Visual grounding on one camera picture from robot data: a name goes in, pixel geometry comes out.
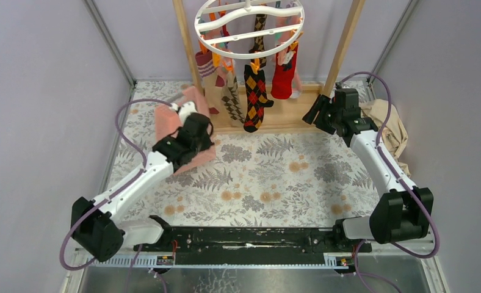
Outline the floral table mat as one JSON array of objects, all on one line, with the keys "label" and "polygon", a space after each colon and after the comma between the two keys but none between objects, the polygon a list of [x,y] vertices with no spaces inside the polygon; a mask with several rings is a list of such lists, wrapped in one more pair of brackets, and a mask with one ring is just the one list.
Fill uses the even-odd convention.
[{"label": "floral table mat", "polygon": [[369,215],[375,186],[338,136],[322,132],[217,135],[216,157],[146,191],[125,220],[172,225],[332,226]]}]

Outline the beige brown argyle sock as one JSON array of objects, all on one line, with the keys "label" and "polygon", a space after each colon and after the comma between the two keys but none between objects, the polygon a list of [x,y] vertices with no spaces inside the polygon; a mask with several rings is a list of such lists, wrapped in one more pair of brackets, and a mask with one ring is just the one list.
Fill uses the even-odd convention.
[{"label": "beige brown argyle sock", "polygon": [[245,115],[241,109],[236,75],[232,71],[228,71],[223,80],[225,84],[222,88],[221,100],[230,118],[230,125],[242,127],[244,125]]}]

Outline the pink plastic basket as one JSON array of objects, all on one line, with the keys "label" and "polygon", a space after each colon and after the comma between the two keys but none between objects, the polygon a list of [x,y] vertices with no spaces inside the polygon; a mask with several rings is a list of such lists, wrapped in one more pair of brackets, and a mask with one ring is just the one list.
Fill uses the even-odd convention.
[{"label": "pink plastic basket", "polygon": [[186,172],[216,158],[214,127],[205,97],[194,86],[181,92],[183,100],[154,110],[156,144],[173,164],[174,174]]}]

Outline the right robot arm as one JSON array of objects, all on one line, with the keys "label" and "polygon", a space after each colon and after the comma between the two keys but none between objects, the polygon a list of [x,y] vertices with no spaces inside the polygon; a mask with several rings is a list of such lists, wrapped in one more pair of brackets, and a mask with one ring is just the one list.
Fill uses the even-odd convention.
[{"label": "right robot arm", "polygon": [[318,95],[303,121],[340,136],[363,163],[380,197],[371,215],[336,222],[334,248],[347,251],[362,239],[388,244],[426,237],[433,194],[402,172],[377,125],[362,117],[357,90],[338,89],[333,98]]}]

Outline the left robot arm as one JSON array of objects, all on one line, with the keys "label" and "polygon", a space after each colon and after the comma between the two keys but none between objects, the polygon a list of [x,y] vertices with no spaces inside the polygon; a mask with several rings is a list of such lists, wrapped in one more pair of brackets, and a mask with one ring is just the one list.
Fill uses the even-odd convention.
[{"label": "left robot arm", "polygon": [[111,259],[122,247],[150,244],[169,247],[171,235],[155,220],[124,220],[126,212],[144,193],[161,183],[198,153],[212,147],[209,117],[191,113],[176,131],[154,145],[146,161],[117,185],[92,200],[84,197],[72,205],[71,236],[99,262]]}]

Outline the white round clip hanger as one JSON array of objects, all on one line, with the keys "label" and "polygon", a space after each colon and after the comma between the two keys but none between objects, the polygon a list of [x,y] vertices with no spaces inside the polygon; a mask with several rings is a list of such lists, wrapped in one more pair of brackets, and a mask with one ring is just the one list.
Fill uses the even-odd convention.
[{"label": "white round clip hanger", "polygon": [[[257,14],[267,15],[263,31],[254,31]],[[298,42],[305,9],[301,1],[206,1],[193,19],[202,51],[215,59],[271,57]],[[249,53],[253,39],[264,37],[265,51]]]}]

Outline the beige crumpled cloth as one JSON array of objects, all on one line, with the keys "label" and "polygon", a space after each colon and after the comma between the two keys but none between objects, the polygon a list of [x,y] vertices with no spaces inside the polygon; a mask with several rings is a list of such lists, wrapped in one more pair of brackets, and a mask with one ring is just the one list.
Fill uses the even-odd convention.
[{"label": "beige crumpled cloth", "polygon": [[[371,118],[374,123],[381,128],[387,117],[388,106],[389,103],[383,99],[361,103],[361,114],[364,117]],[[382,141],[404,174],[410,177],[411,173],[408,164],[399,161],[401,154],[407,146],[408,134],[395,106],[393,105],[391,105],[390,117],[382,132]]]}]

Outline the pink sock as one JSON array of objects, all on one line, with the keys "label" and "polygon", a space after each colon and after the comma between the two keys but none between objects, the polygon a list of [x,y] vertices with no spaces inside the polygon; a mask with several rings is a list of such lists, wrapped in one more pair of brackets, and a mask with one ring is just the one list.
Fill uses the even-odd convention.
[{"label": "pink sock", "polygon": [[292,93],[290,98],[297,99],[302,94],[302,81],[298,73],[298,65],[295,66],[294,76],[292,79]]}]

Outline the black red yellow argyle sock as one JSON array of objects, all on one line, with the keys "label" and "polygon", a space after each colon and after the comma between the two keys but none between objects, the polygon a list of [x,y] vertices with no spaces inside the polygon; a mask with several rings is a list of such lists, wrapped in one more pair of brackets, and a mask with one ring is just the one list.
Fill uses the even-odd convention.
[{"label": "black red yellow argyle sock", "polygon": [[266,91],[266,76],[263,70],[257,73],[250,65],[244,66],[244,81],[247,97],[247,111],[244,119],[244,130],[256,132],[264,121],[264,110],[274,105],[268,99]]}]

